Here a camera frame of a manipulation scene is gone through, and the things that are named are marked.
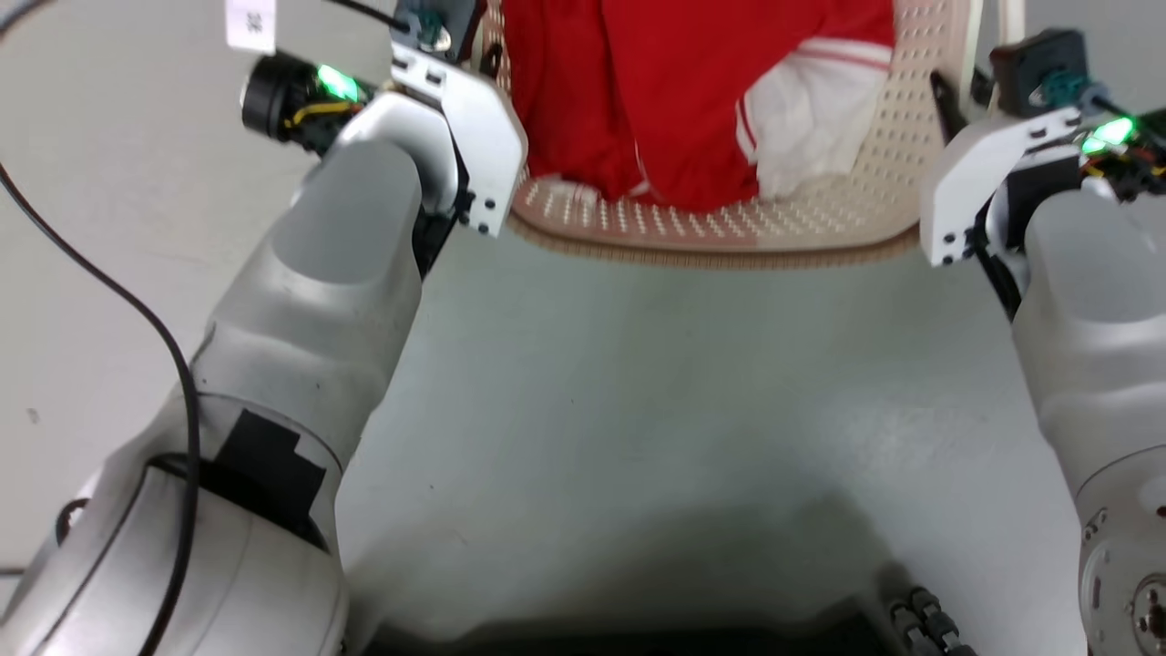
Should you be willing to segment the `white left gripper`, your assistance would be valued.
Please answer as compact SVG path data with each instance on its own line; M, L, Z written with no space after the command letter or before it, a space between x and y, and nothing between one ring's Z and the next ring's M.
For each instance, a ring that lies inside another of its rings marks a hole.
M241 124L316 157L388 140L413 158L426 212L500 237L528 149L517 112L492 82L504 52L500 41L483 45L485 78L399 45L388 79L374 84L279 51L251 68Z

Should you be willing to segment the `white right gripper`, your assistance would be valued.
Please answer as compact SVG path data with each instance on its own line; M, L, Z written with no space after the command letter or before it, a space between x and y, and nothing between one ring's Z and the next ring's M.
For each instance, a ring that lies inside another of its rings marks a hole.
M1060 192L1115 202L1163 196L1163 142L1150 136L1149 117L1093 125L1081 107L1065 107L968 126L944 75L933 70L929 83L946 144L920 186L920 238L933 267L978 254L1014 261L1038 205ZM990 108L993 90L993 79L974 68L969 96L976 107Z

